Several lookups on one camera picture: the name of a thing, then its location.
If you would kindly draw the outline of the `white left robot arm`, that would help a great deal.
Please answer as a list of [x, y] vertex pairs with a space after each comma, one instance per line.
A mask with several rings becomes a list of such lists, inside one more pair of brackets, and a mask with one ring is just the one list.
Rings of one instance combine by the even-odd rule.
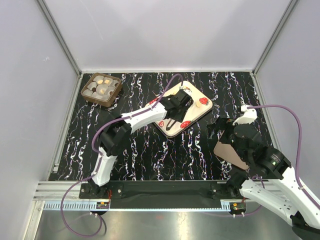
[[98, 159], [90, 179], [93, 183], [90, 192], [95, 197], [103, 198], [108, 193], [107, 183], [110, 181], [113, 165], [131, 134], [162, 120], [182, 122], [193, 103], [191, 93], [186, 88], [168, 96], [161, 95], [154, 103], [133, 112], [123, 113], [98, 130], [92, 146], [98, 153]]

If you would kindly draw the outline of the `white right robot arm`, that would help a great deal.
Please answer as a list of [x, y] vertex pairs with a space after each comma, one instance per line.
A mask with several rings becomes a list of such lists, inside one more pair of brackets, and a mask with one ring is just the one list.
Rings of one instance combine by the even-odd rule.
[[283, 153], [265, 144], [252, 124], [218, 118], [207, 128], [208, 137], [216, 140], [214, 154], [235, 166], [222, 193], [257, 202], [285, 220], [302, 240], [320, 238], [320, 210], [298, 185]]

